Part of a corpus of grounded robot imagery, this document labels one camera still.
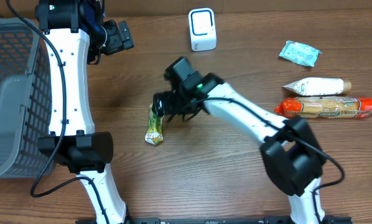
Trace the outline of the green snack packet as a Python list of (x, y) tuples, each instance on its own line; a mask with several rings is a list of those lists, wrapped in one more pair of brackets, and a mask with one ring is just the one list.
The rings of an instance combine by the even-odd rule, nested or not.
[(163, 116), (156, 115), (152, 110), (152, 103), (149, 104), (149, 122), (145, 135), (145, 141), (152, 145), (159, 145), (164, 140), (162, 125)]

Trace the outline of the teal snack packet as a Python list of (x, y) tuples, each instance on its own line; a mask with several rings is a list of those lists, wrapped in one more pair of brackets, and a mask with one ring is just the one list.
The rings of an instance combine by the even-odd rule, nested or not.
[(287, 40), (279, 56), (301, 66), (314, 67), (321, 53), (307, 44)]

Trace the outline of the white tube gold cap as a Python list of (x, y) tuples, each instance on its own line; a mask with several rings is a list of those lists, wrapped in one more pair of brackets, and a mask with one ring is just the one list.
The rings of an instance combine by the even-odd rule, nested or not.
[(347, 94), (351, 81), (342, 78), (308, 77), (284, 85), (283, 88), (300, 96), (327, 96)]

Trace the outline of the orange spaghetti package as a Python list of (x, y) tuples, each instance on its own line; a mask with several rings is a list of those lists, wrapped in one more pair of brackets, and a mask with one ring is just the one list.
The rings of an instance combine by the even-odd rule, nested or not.
[(372, 98), (310, 96), (286, 98), (274, 112), (286, 118), (365, 118), (372, 113)]

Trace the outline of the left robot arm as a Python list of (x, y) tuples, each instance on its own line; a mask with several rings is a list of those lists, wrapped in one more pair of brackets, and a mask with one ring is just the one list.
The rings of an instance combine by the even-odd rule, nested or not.
[(128, 25), (105, 21), (103, 1), (39, 1), (35, 16), (46, 39), (52, 91), (49, 134), (37, 148), (84, 186), (96, 213), (93, 223), (126, 223), (127, 206), (110, 166), (113, 138), (96, 132), (91, 115), (87, 66), (133, 48)]

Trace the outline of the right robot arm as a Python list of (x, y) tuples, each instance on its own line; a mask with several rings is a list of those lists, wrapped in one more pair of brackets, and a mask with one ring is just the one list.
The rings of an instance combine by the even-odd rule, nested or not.
[(164, 78), (172, 89), (154, 95), (153, 113), (188, 121), (204, 111), (240, 129), (259, 146), (268, 177), (288, 196), (291, 221), (323, 222), (319, 187), (327, 159), (305, 119), (262, 109), (214, 73), (201, 75), (186, 57), (170, 64)]

